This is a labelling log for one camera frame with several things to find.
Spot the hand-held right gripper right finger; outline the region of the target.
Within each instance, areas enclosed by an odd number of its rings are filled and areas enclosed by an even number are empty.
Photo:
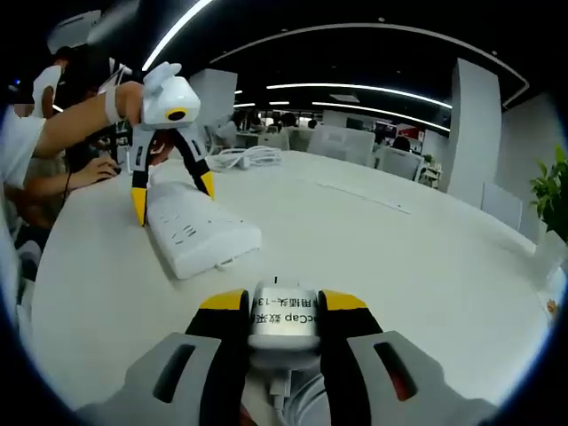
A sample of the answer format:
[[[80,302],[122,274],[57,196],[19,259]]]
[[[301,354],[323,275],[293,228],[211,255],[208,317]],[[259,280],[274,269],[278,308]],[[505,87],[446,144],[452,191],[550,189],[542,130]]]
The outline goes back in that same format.
[[[486,425],[496,412],[446,383],[441,365],[384,331],[356,296],[318,293],[320,368],[334,425]]]

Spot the person's left hand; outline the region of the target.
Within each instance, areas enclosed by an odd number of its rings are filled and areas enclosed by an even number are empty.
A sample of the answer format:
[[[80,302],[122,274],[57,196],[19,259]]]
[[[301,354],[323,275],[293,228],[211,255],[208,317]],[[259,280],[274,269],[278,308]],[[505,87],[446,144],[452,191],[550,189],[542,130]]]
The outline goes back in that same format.
[[[126,82],[116,88],[116,111],[132,127],[141,123],[144,86],[137,82]]]

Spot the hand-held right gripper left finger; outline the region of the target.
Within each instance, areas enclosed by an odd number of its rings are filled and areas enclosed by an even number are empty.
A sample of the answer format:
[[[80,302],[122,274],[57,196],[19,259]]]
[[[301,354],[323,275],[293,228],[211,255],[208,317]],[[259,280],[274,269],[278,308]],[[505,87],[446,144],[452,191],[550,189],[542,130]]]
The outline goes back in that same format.
[[[249,293],[205,300],[183,333],[136,360],[107,400],[78,409],[83,425],[238,425],[249,370]]]

